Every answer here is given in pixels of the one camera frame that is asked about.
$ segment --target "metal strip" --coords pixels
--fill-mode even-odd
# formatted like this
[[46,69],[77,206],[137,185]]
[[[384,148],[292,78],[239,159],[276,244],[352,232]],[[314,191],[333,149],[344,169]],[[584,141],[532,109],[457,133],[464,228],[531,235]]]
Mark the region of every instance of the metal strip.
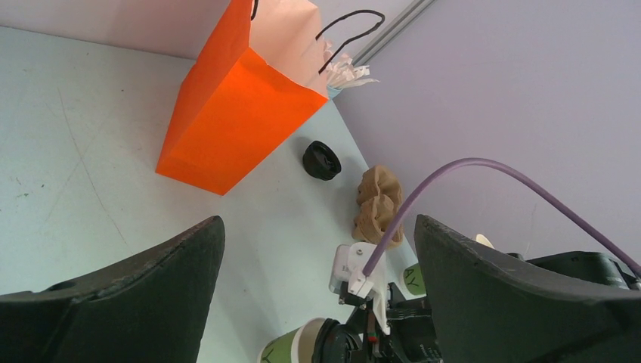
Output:
[[391,24],[389,24],[379,35],[369,42],[365,48],[354,57],[354,65],[367,64],[372,57],[381,51],[408,25],[410,25],[421,13],[437,0],[414,0],[402,13],[400,13]]

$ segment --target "black rope handle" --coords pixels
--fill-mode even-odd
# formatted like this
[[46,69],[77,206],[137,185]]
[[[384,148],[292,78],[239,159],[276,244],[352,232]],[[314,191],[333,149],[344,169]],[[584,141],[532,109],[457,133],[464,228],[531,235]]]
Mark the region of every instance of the black rope handle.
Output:
[[368,31],[366,31],[366,32],[364,32],[364,33],[361,33],[361,34],[359,34],[359,35],[357,35],[357,36],[355,36],[355,37],[353,37],[353,38],[350,38],[350,39],[345,40],[345,42],[344,42],[344,43],[342,43],[342,44],[341,44],[341,46],[340,46],[338,49],[336,49],[336,51],[334,52],[334,54],[332,54],[332,56],[330,57],[330,59],[329,59],[329,60],[328,60],[328,61],[323,65],[323,67],[318,71],[318,74],[321,74],[321,73],[322,73],[322,72],[327,68],[327,66],[329,66],[329,65],[330,65],[330,63],[334,60],[334,58],[336,57],[336,55],[338,55],[338,54],[340,53],[340,51],[341,51],[341,50],[342,50],[342,49],[343,49],[347,44],[349,44],[349,43],[353,42],[354,40],[357,40],[357,39],[363,38],[364,36],[368,36],[368,35],[370,35],[371,33],[374,33],[377,29],[379,29],[379,28],[380,28],[380,26],[381,26],[383,23],[385,23],[385,15],[384,15],[384,14],[382,14],[382,13],[379,13],[378,11],[375,11],[375,10],[367,10],[367,9],[365,9],[365,10],[356,10],[356,11],[353,11],[353,12],[351,12],[351,13],[349,13],[349,14],[345,14],[345,15],[341,16],[340,18],[338,18],[338,19],[334,20],[333,22],[331,22],[331,23],[330,23],[330,25],[325,26],[325,28],[324,28],[323,30],[321,30],[321,31],[320,31],[320,33],[318,33],[318,35],[316,36],[316,40],[318,40],[318,39],[323,35],[323,33],[325,33],[325,31],[326,31],[326,30],[328,30],[329,28],[331,28],[334,24],[338,23],[338,22],[339,22],[339,21],[341,21],[341,20],[345,20],[345,19],[347,19],[348,17],[353,17],[353,16],[354,16],[354,15],[356,15],[356,14],[374,14],[374,15],[376,15],[376,16],[378,16],[378,17],[380,17],[380,18],[381,18],[381,20],[379,20],[379,22],[378,22],[378,23],[376,23],[374,26],[372,26],[372,27],[371,27],[371,29],[369,29]]
[[254,18],[256,17],[256,12],[258,11],[258,9],[259,9],[259,0],[254,0],[254,8],[252,10],[251,20],[254,20]]

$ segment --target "black cup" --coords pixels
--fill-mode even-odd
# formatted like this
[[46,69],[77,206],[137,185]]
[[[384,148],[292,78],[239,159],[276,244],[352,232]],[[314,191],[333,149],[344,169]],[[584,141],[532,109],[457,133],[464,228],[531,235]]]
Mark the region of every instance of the black cup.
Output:
[[309,144],[302,156],[302,165],[309,175],[320,180],[332,180],[342,170],[336,154],[320,141]]

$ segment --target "white tissue paper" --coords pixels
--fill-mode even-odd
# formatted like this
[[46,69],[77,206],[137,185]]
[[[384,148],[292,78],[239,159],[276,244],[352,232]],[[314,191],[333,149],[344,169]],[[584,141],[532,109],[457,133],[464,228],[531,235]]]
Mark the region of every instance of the white tissue paper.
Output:
[[[332,43],[325,41],[324,57],[325,61],[329,60],[332,56],[330,48]],[[363,76],[370,75],[370,66],[354,67],[351,65],[352,59],[345,53],[327,65],[325,71],[327,72],[327,85],[335,89],[345,89],[351,87],[358,87],[370,82],[378,82],[376,79],[365,78]]]

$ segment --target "light blue cup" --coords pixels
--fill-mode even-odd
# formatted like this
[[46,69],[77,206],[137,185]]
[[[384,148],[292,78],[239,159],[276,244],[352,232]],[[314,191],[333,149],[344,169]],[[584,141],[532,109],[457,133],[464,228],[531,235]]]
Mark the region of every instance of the light blue cup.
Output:
[[341,91],[342,89],[336,89],[334,87],[327,86],[327,97],[329,97],[330,100],[333,100],[336,96],[339,95]]

